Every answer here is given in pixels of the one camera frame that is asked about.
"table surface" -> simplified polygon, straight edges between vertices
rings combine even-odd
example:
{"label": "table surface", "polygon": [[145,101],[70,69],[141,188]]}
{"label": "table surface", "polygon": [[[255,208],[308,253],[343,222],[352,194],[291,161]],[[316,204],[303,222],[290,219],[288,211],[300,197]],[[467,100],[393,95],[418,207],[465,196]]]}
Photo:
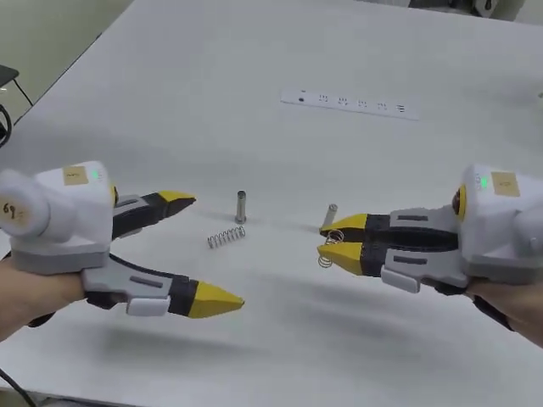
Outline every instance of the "table surface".
{"label": "table surface", "polygon": [[[32,391],[148,407],[540,402],[540,349],[465,298],[320,268],[316,227],[332,202],[338,217],[448,203],[472,162],[543,177],[542,36],[347,1],[135,2],[17,125],[1,166],[97,159],[121,192],[195,193],[113,251],[246,304],[200,321],[76,304],[2,343],[0,366]],[[420,120],[279,102],[301,87],[402,100]],[[239,189],[247,237],[211,251]]]}

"gray gripper finger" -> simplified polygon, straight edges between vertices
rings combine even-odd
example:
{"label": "gray gripper finger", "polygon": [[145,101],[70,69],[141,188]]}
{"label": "gray gripper finger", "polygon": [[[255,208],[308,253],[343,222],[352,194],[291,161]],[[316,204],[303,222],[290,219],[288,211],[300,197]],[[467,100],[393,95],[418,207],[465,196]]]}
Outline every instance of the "gray gripper finger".
{"label": "gray gripper finger", "polygon": [[161,316],[170,307],[170,277],[135,270],[112,259],[104,267],[85,269],[81,276],[87,292],[124,294],[128,315]]}
{"label": "gray gripper finger", "polygon": [[381,270],[381,280],[409,293],[418,293],[424,280],[467,287],[460,252],[420,253],[389,249]]}

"metal cylinder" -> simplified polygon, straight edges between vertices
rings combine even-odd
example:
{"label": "metal cylinder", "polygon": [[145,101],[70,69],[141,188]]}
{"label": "metal cylinder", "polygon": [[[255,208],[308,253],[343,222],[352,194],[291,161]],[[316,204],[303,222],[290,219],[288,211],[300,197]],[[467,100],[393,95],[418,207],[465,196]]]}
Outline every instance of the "metal cylinder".
{"label": "metal cylinder", "polygon": [[238,191],[238,208],[236,210],[236,223],[242,225],[247,220],[245,216],[245,199],[247,194],[245,191]]}
{"label": "metal cylinder", "polygon": [[330,226],[333,224],[333,218],[336,216],[336,212],[338,212],[338,205],[335,203],[331,203],[328,205],[328,211],[326,213],[326,216],[324,218],[324,222],[322,222],[321,227]]}

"coil spring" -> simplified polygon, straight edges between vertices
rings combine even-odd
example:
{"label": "coil spring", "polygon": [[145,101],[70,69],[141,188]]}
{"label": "coil spring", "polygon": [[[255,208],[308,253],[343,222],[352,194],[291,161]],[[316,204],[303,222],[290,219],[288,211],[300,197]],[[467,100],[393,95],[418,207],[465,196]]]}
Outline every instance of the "coil spring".
{"label": "coil spring", "polygon": [[223,244],[233,242],[234,240],[241,239],[245,237],[245,229],[243,226],[233,227],[227,231],[221,231],[213,236],[207,238],[207,244],[210,245],[210,248],[218,248]]}
{"label": "coil spring", "polygon": [[[324,242],[324,244],[337,244],[337,243],[343,242],[344,239],[345,239],[345,235],[343,234],[342,231],[333,229],[326,236],[326,241]],[[324,256],[320,256],[317,262],[323,269],[332,267],[332,260]]]}

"black cable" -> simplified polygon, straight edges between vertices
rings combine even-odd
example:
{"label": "black cable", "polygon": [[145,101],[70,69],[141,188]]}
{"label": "black cable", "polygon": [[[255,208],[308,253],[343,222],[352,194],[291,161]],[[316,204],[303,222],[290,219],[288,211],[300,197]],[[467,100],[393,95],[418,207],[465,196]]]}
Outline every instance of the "black cable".
{"label": "black cable", "polygon": [[0,377],[11,387],[14,388],[14,390],[19,394],[20,397],[22,397],[25,402],[29,405],[29,407],[38,407],[36,402],[32,399],[32,397],[21,387],[17,382],[12,379],[8,373],[0,369]]}
{"label": "black cable", "polygon": [[14,79],[15,85],[20,90],[20,92],[23,94],[23,96],[26,98],[26,101],[30,104],[30,106],[34,106],[34,103],[31,101],[31,99],[28,97],[25,91],[23,91],[23,88],[20,87],[19,82],[17,82],[16,79]]}
{"label": "black cable", "polygon": [[8,111],[0,104],[0,114],[3,115],[3,117],[6,118],[6,125],[7,127],[4,127],[2,122],[0,121],[0,148],[2,148],[11,137],[11,131],[13,130],[13,126],[11,123],[11,117],[9,117]]}

